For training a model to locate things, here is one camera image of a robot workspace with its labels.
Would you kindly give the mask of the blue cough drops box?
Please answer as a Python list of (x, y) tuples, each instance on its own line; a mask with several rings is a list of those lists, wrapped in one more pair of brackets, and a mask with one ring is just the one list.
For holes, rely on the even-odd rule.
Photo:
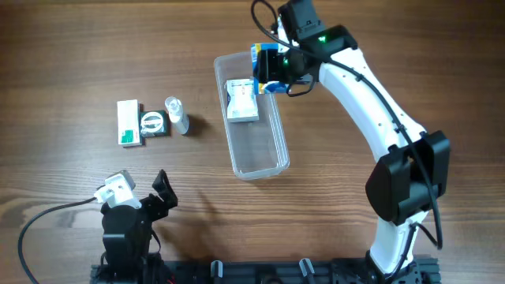
[(256, 95), (285, 93), (286, 68), (289, 63), (277, 43), (251, 46), (253, 87)]

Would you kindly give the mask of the white plaster box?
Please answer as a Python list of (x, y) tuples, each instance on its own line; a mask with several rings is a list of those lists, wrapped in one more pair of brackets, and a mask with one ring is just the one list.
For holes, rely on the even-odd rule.
[(229, 122), (258, 121), (259, 110), (253, 80), (235, 79), (226, 82), (226, 117)]

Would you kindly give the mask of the white spray bottle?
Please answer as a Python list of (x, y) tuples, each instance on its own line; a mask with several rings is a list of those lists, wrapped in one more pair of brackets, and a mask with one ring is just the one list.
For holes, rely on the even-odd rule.
[(166, 98), (165, 107), (168, 111), (170, 122), (181, 135), (185, 135), (189, 131), (189, 117), (184, 112), (182, 102), (171, 96)]

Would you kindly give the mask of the clear plastic container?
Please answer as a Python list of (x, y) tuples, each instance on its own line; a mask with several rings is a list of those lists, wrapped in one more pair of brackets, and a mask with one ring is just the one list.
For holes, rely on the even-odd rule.
[(289, 151), (275, 95), (259, 95), (257, 121), (231, 122), (227, 118), (228, 91), (226, 83), (234, 79), (249, 79), (253, 64), (249, 52), (217, 57), (215, 79), (226, 131), (232, 169), (241, 180), (256, 180), (276, 176), (290, 165)]

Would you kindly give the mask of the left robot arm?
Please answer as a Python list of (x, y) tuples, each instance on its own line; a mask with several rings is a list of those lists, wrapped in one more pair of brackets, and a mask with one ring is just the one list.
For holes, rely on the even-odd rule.
[(139, 200), (133, 194), (135, 183), (127, 170), (108, 178), (94, 197), (102, 205), (103, 257), (100, 270), (106, 281), (121, 283), (160, 283), (164, 263), (159, 253), (150, 253), (151, 239), (158, 240), (152, 223), (168, 216), (178, 198), (165, 170), (153, 181), (156, 194)]

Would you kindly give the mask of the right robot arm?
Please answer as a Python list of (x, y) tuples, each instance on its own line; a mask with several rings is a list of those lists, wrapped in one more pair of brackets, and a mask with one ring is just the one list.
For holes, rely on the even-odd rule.
[(365, 185), (377, 214), (376, 236), (363, 264), (335, 266), (336, 275), (367, 283), (434, 282), (436, 261), (416, 260), (414, 242), (431, 215), (432, 244), (443, 247), (438, 199), (447, 190), (450, 142), (415, 122), (376, 79), (356, 39), (342, 26), (327, 27), (310, 1), (289, 1), (272, 10), (266, 35), (276, 49), (256, 54), (253, 75), (262, 84), (325, 87), (344, 107), (366, 139), (376, 165)]

